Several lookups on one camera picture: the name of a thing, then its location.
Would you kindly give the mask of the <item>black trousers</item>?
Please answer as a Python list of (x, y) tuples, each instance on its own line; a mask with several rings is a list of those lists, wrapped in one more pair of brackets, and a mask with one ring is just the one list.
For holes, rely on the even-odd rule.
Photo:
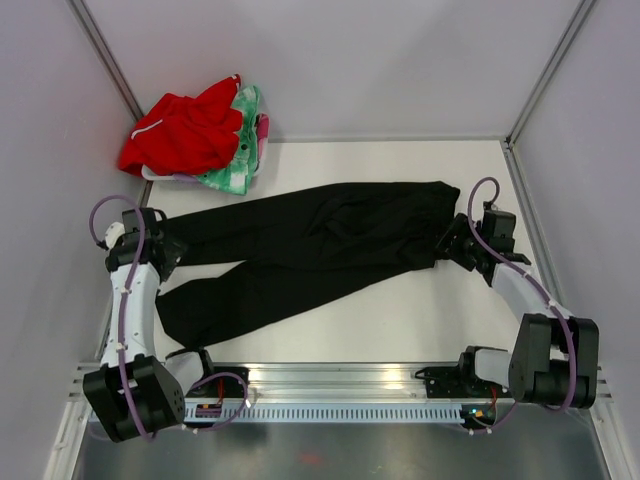
[(459, 196), (441, 181), (338, 183), (170, 218), (182, 266), (229, 270), (161, 294), (161, 325), (198, 349), (430, 269)]

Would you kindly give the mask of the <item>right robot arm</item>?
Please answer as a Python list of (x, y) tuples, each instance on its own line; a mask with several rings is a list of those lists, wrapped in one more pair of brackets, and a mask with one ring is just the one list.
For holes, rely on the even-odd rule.
[(491, 383), (515, 401), (549, 409), (588, 409), (596, 399), (599, 329), (574, 316), (541, 285), (526, 255), (514, 250), (514, 214), (487, 209), (473, 223), (457, 214), (436, 250), (479, 273), (519, 322), (512, 350), (470, 346), (459, 358), (457, 387), (480, 395)]

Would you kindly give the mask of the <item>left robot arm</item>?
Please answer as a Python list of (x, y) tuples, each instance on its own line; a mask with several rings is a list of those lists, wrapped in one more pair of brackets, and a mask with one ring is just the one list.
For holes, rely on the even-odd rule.
[(164, 212), (127, 210), (109, 227), (106, 268), (113, 292), (109, 337), (99, 367), (83, 378), (83, 393), (108, 438), (154, 437), (184, 421), (185, 397), (210, 395), (216, 370), (202, 350), (156, 357), (154, 315), (161, 283), (186, 247), (161, 226)]

